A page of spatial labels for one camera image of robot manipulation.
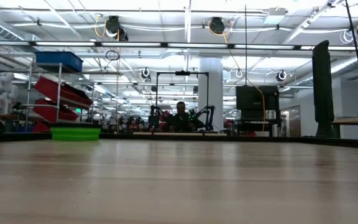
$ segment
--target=black stand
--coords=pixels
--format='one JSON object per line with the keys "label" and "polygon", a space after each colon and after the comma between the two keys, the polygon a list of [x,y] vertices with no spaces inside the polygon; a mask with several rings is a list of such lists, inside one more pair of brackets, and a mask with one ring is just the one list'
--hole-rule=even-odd
{"label": "black stand", "polygon": [[[185,71],[180,71],[180,72],[157,72],[157,82],[156,82],[157,89],[155,91],[155,108],[159,109],[159,107],[158,107],[158,77],[160,75],[162,75],[162,74],[181,75],[181,76],[206,75],[206,107],[205,108],[207,108],[209,106],[208,105],[209,104],[209,101],[208,101],[209,100],[209,72],[185,72]],[[155,114],[155,119],[156,119],[155,122],[157,122],[157,125],[154,124],[154,128],[158,128],[158,113]]]}

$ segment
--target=ceiling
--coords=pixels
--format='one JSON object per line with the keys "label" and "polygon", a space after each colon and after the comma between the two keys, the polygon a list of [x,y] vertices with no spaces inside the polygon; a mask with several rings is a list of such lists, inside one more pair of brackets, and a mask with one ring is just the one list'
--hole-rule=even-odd
{"label": "ceiling", "polygon": [[[302,25],[307,18],[318,8],[327,2],[333,2],[335,7],[324,11],[310,22],[310,25],[290,38],[294,30]],[[247,8],[247,20],[245,20],[245,4]],[[350,0],[351,13],[354,24],[358,21],[358,0]],[[42,41],[113,41],[111,37],[98,37],[94,25],[98,20],[96,30],[103,34],[103,24],[108,16],[118,15],[121,25],[125,26],[129,41],[131,42],[194,42],[194,43],[224,43],[222,36],[213,35],[208,30],[208,22],[214,16],[222,17],[228,33],[229,44],[287,44],[287,45],[316,45],[323,40],[329,40],[331,45],[349,45],[344,43],[343,35],[349,27],[346,8],[341,0],[192,0],[190,39],[186,39],[186,13],[184,8],[189,7],[187,1],[171,0],[0,0],[0,22],[3,22],[9,30],[25,36],[26,40],[33,34]],[[279,23],[280,29],[275,25],[264,24],[264,16],[268,8],[285,8],[285,17]],[[243,84],[244,77],[236,76],[237,65],[227,49],[163,49],[163,48],[122,48],[121,65],[118,67],[115,61],[109,63],[105,59],[105,52],[109,47],[44,47],[43,50],[71,50],[84,60],[84,71],[114,72],[119,70],[123,75],[90,75],[85,76],[94,82],[109,83],[100,85],[103,88],[98,93],[99,105],[115,104],[107,93],[112,93],[125,100],[118,102],[121,109],[131,113],[148,113],[151,102],[147,100],[151,92],[150,86],[115,85],[119,83],[143,82],[142,70],[147,67],[150,70],[152,82],[155,82],[157,71],[177,71],[186,68],[186,55],[189,54],[188,69],[198,70],[200,57],[222,57],[222,64],[226,75],[224,83]],[[240,68],[248,70],[248,79],[257,85],[282,85],[275,79],[275,74],[281,70],[293,75],[292,78],[301,78],[310,73],[311,52],[297,51],[270,51],[249,50],[248,57],[245,51],[232,50],[235,60]],[[0,69],[28,69],[23,65],[30,65],[33,54],[26,50],[11,47],[0,47]],[[354,57],[354,52],[332,52],[332,60]],[[343,74],[344,77],[352,77],[355,72]],[[66,82],[74,82],[77,77],[66,76]],[[197,83],[195,76],[188,78],[164,75],[160,77],[162,83]],[[290,96],[297,89],[286,91]],[[192,86],[165,86],[158,91],[162,95],[192,95]],[[224,87],[224,96],[234,96],[233,87]],[[162,104],[175,105],[177,101],[164,96]],[[196,107],[193,97],[182,98],[189,107]],[[233,99],[224,102],[226,114],[234,107]],[[111,113],[114,107],[102,108],[103,113]]]}

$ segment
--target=white wall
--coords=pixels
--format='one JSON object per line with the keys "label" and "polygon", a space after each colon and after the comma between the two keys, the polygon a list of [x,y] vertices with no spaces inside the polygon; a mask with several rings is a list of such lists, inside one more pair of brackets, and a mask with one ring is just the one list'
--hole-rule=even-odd
{"label": "white wall", "polygon": [[[339,78],[333,80],[333,103],[334,115],[342,114],[341,101],[341,80]],[[301,135],[316,136],[318,124],[314,119],[314,96],[313,89],[300,90],[295,93],[294,99],[281,99],[280,108],[290,108],[300,106],[301,109]]]}
{"label": "white wall", "polygon": [[[358,113],[358,81],[348,82],[336,78],[333,80],[334,115],[357,116]],[[281,99],[281,109],[300,106],[301,135],[315,136],[317,122],[314,120],[313,89],[300,90],[294,99]],[[358,139],[358,126],[341,126],[341,137],[344,139]]]}
{"label": "white wall", "polygon": [[[358,82],[342,81],[342,115],[357,116],[358,113]],[[343,126],[342,138],[358,139],[358,126]]]}

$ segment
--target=white column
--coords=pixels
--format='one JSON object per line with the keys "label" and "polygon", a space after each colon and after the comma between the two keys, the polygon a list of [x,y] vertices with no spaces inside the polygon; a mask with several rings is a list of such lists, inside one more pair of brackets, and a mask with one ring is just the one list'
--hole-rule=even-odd
{"label": "white column", "polygon": [[[200,58],[199,72],[209,72],[209,105],[215,106],[214,130],[223,129],[223,65],[221,58]],[[198,110],[206,106],[207,78],[198,75]],[[205,116],[200,116],[205,123]]]}

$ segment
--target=metal shelving rack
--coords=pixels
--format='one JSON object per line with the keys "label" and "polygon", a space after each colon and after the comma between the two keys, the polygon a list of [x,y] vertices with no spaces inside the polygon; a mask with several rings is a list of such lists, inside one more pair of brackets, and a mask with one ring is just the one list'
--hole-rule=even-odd
{"label": "metal shelving rack", "polygon": [[[33,73],[33,68],[37,65],[48,65],[48,66],[54,66],[56,64],[45,64],[45,63],[39,63],[39,64],[35,64],[34,63],[34,60],[33,62],[31,63],[31,66],[30,66],[30,69],[29,69],[29,84],[27,85],[27,104],[24,105],[27,107],[26,109],[26,113],[25,113],[25,131],[27,132],[27,127],[28,127],[28,122],[29,122],[29,110],[30,110],[30,107],[35,107],[35,106],[41,106],[41,107],[52,107],[52,108],[56,108],[56,123],[59,122],[59,121],[64,121],[64,122],[68,122],[66,120],[61,120],[59,119],[59,112],[60,112],[60,100],[61,100],[61,96],[60,96],[60,91],[61,91],[61,85],[62,85],[62,71],[63,71],[63,68],[65,70],[70,70],[66,67],[63,66],[62,63],[59,63],[58,64],[58,90],[57,90],[57,102],[56,102],[56,106],[55,105],[31,105],[30,104],[30,93],[31,93],[31,78],[32,78],[32,73]],[[77,72],[69,72],[70,74],[82,74],[82,73],[77,73]],[[94,83],[92,82],[92,93],[91,95],[93,96],[93,93],[94,93]],[[93,103],[91,105],[91,117],[93,115]]]}

